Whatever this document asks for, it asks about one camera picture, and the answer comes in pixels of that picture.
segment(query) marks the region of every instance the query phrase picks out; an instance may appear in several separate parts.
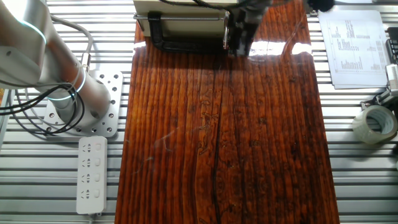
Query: paper sheet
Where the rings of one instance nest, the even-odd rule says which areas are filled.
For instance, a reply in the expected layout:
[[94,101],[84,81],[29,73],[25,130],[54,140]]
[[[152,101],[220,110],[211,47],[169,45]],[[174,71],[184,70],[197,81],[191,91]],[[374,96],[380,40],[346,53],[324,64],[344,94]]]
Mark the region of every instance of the paper sheet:
[[386,33],[377,11],[331,11],[319,21],[334,85],[385,87]]

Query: metal bracket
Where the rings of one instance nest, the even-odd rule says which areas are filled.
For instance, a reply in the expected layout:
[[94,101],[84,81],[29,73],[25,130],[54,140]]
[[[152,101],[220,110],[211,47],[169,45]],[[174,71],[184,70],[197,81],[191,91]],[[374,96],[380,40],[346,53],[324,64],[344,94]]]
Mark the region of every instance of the metal bracket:
[[[104,136],[112,138],[118,133],[118,120],[121,102],[121,94],[123,87],[123,75],[121,72],[102,72],[99,70],[92,70],[89,72],[90,76],[104,83],[111,95],[111,102],[109,110],[106,115],[100,119],[96,124],[91,126],[81,127],[77,125],[75,128],[66,133],[57,134],[56,136],[47,136],[47,139],[67,139],[77,140],[83,136]],[[44,120],[49,123],[64,123],[58,116],[54,105],[49,101],[45,112]],[[52,128],[47,124],[43,124],[44,129]]]

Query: black cable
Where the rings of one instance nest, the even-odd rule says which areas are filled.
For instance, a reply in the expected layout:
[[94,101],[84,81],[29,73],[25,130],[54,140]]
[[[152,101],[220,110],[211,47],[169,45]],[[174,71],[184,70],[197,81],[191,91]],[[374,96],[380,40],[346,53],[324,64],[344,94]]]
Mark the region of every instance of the black cable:
[[[72,100],[74,100],[74,98],[73,98],[73,94],[74,94],[74,93],[70,92],[70,94],[71,94]],[[76,103],[74,104],[75,109],[74,109],[74,111],[73,111],[73,115],[72,115],[71,119],[69,120],[69,122],[68,122],[67,124],[65,124],[62,128],[60,128],[60,129],[58,129],[58,130],[56,130],[56,131],[54,131],[54,132],[49,132],[49,131],[47,131],[47,130],[44,130],[44,129],[38,127],[38,126],[27,116],[27,114],[25,114],[25,116],[27,117],[27,119],[28,119],[34,126],[36,126],[36,127],[39,128],[41,131],[43,131],[42,133],[41,133],[41,132],[37,132],[37,131],[33,131],[33,130],[28,129],[27,127],[25,127],[25,126],[19,121],[19,119],[17,118],[17,116],[16,116],[15,114],[12,114],[12,116],[13,116],[13,118],[17,121],[17,123],[18,123],[23,129],[25,129],[27,132],[29,132],[29,133],[31,133],[31,134],[43,134],[43,135],[61,134],[61,133],[67,132],[67,131],[71,130],[72,128],[74,128],[78,123],[80,123],[80,121],[81,121],[81,120],[83,119],[83,117],[84,117],[84,114],[85,114],[85,104],[84,104],[83,99],[81,98],[81,96],[80,96],[78,93],[76,93],[76,95],[77,95],[77,97],[79,98],[79,100],[80,100],[80,102],[81,102],[81,115],[80,115],[78,121],[77,121],[75,124],[73,124],[72,126],[70,126],[69,128],[66,128],[66,127],[67,127],[68,125],[70,125],[70,123],[76,118],[76,113],[77,113],[77,105],[76,105]]]
[[[19,97],[18,90],[15,90],[15,96],[17,97],[18,103],[19,103],[19,104],[22,104],[21,98]],[[38,128],[39,130],[41,130],[41,131],[43,131],[43,132],[49,134],[49,131],[42,129],[39,125],[37,125],[36,123],[34,123],[34,122],[32,121],[32,119],[27,115],[27,113],[26,113],[25,111],[23,111],[23,114],[25,115],[26,119],[28,119],[28,121],[30,121],[30,123],[32,123],[36,128]]]
[[[69,92],[69,94],[70,94],[70,96],[71,96],[71,98],[72,98],[72,101],[74,101],[74,100],[75,100],[75,98],[74,98],[74,96],[73,96],[74,93],[72,93],[70,90],[68,90],[68,92]],[[16,90],[16,96],[17,96],[18,103],[21,104],[21,99],[19,98],[19,93],[18,93],[17,90]],[[41,130],[42,132],[44,132],[44,134],[46,134],[46,135],[54,135],[54,134],[57,134],[57,133],[61,133],[60,130],[65,129],[65,128],[76,118],[76,114],[77,114],[77,105],[74,104],[74,107],[75,107],[75,108],[74,108],[72,117],[70,118],[69,122],[68,122],[67,124],[65,124],[65,125],[64,125],[62,128],[60,128],[59,130],[56,130],[56,131],[54,131],[54,132],[50,132],[50,131],[44,130],[43,128],[41,128],[40,126],[38,126],[37,124],[35,124],[34,121],[32,121],[32,120],[29,118],[29,116],[27,115],[27,113],[26,113],[25,111],[23,111],[23,113],[24,113],[25,117],[30,121],[30,123],[32,123],[36,128],[38,128],[38,129]],[[34,134],[43,134],[43,133],[35,132],[35,131],[32,131],[32,132],[30,132],[30,133],[34,133]]]
[[[74,98],[74,96],[73,96],[74,93],[71,92],[70,89],[66,88],[65,86],[60,86],[60,88],[64,88],[64,89],[68,90],[68,92],[69,92],[69,94],[70,94],[70,96],[71,96],[71,98],[72,98],[72,101],[75,100],[75,98]],[[17,95],[18,103],[21,104],[21,99],[19,98],[19,94],[18,94],[17,91],[16,91],[16,93],[17,93],[16,95]],[[23,113],[24,113],[25,117],[26,117],[36,128],[38,128],[39,130],[41,130],[41,131],[44,132],[44,133],[37,132],[37,131],[32,131],[32,130],[27,129],[23,124],[21,124],[20,122],[18,122],[18,118],[15,116],[15,113],[14,113],[14,114],[13,114],[14,119],[16,119],[17,122],[18,122],[18,123],[22,126],[22,128],[24,128],[26,131],[30,132],[31,134],[46,134],[46,135],[53,135],[53,134],[62,133],[62,132],[63,132],[62,130],[65,129],[65,128],[76,118],[76,114],[77,114],[77,105],[74,104],[74,111],[73,111],[72,117],[71,117],[71,119],[69,120],[69,122],[68,122],[67,124],[65,124],[65,125],[64,125],[62,128],[60,128],[59,130],[56,130],[56,131],[54,131],[54,132],[50,132],[50,131],[47,131],[47,130],[42,129],[41,127],[39,127],[37,124],[35,124],[35,123],[29,118],[29,116],[26,114],[25,111],[23,111]]]
[[49,94],[53,93],[55,90],[58,90],[59,88],[63,88],[64,85],[66,85],[66,84],[61,84],[61,85],[58,85],[58,86],[56,86],[56,87],[53,87],[53,88],[47,90],[46,92],[44,92],[43,94],[41,94],[40,96],[38,96],[38,97],[36,97],[36,98],[34,98],[34,99],[32,99],[32,100],[26,101],[26,102],[23,103],[23,104],[3,107],[3,108],[0,108],[0,110],[9,110],[9,109],[21,108],[21,107],[23,107],[23,106],[28,106],[28,105],[30,105],[31,103],[35,102],[35,101],[39,101],[39,102],[40,102],[40,101],[42,101],[45,97],[49,96]]

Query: varnished wood surface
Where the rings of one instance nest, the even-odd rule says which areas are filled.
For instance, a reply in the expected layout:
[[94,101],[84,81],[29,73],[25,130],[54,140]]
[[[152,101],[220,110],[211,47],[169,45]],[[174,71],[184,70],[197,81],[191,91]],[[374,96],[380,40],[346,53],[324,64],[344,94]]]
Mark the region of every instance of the varnished wood surface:
[[268,11],[248,58],[160,52],[137,29],[115,223],[338,223],[309,43],[300,0]]

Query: cable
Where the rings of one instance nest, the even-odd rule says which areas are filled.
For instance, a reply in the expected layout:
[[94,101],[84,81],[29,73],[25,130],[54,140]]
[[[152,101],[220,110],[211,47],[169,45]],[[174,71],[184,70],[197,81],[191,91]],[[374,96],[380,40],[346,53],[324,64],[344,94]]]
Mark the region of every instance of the cable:
[[[80,76],[80,72],[79,72],[79,71],[80,71],[80,68],[78,69],[77,76],[76,76],[75,80],[73,81],[73,83],[71,83],[72,86],[71,86],[71,88],[70,88],[69,90],[72,90],[72,88],[74,88],[74,91],[76,91],[75,85],[76,85],[76,82],[77,82],[77,80],[78,80],[78,77]],[[29,100],[29,96],[28,96],[28,94],[27,94],[27,89],[25,89],[25,97],[26,97],[26,100],[28,101],[28,100]],[[55,123],[48,122],[48,121],[44,120],[43,118],[41,118],[40,116],[38,116],[37,113],[36,113],[36,111],[35,111],[35,109],[31,108],[30,110],[31,110],[31,112],[35,115],[35,117],[36,117],[37,119],[41,120],[43,123],[45,123],[45,124],[47,124],[47,125],[49,125],[49,126],[51,126],[51,127],[53,127],[53,128],[54,128],[54,126],[62,126],[62,125],[65,124],[65,123],[62,123],[62,124],[55,124]]]
[[[73,97],[74,97],[74,94],[75,94],[75,93],[70,92],[70,95],[71,95],[72,99],[73,99]],[[81,115],[80,115],[78,121],[77,121],[75,124],[71,125],[69,128],[67,128],[67,126],[69,126],[69,125],[72,123],[72,121],[76,118],[77,108],[78,108],[78,107],[77,107],[77,106],[78,106],[77,102],[76,102],[76,104],[74,105],[74,108],[75,108],[75,109],[74,109],[74,111],[73,111],[72,117],[71,117],[71,119],[69,120],[69,122],[68,122],[67,124],[65,124],[62,128],[60,128],[60,129],[58,129],[58,130],[56,130],[56,131],[53,131],[53,132],[44,130],[44,129],[42,129],[41,127],[37,126],[37,125],[28,117],[27,114],[25,114],[26,118],[27,118],[36,128],[38,128],[39,130],[41,130],[41,132],[33,131],[33,130],[30,130],[30,129],[28,129],[27,127],[25,127],[25,126],[19,121],[19,119],[17,118],[17,116],[15,115],[15,113],[13,113],[12,116],[13,116],[13,118],[17,121],[17,123],[18,123],[23,129],[25,129],[27,132],[29,132],[29,133],[31,133],[31,134],[54,135],[54,134],[64,133],[64,132],[67,132],[67,131],[71,130],[71,129],[74,128],[78,123],[80,123],[80,121],[83,119],[84,114],[85,114],[85,105],[84,105],[84,102],[83,102],[81,96],[80,96],[78,93],[76,93],[76,95],[77,95],[77,97],[79,98],[79,100],[80,100],[80,102],[81,102]]]
[[9,109],[21,108],[23,106],[29,106],[31,103],[34,103],[34,102],[35,102],[35,105],[36,105],[37,103],[42,101],[46,96],[48,96],[49,94],[53,93],[55,90],[58,90],[59,88],[63,88],[64,85],[65,84],[61,84],[61,85],[58,85],[56,87],[53,87],[53,88],[47,90],[46,92],[44,92],[43,94],[41,94],[40,96],[34,98],[33,100],[26,101],[25,103],[22,103],[22,104],[19,104],[19,105],[3,107],[3,108],[0,108],[0,110],[9,110]]
[[69,21],[66,21],[65,19],[61,19],[61,18],[58,18],[53,15],[51,15],[51,20],[53,20],[55,22],[59,22],[65,26],[72,27],[72,28],[84,33],[86,35],[86,37],[88,38],[88,45],[87,45],[86,53],[90,53],[91,48],[93,46],[93,36],[90,34],[90,32],[88,32],[88,30],[86,30],[84,27],[82,27],[74,22],[69,22]]

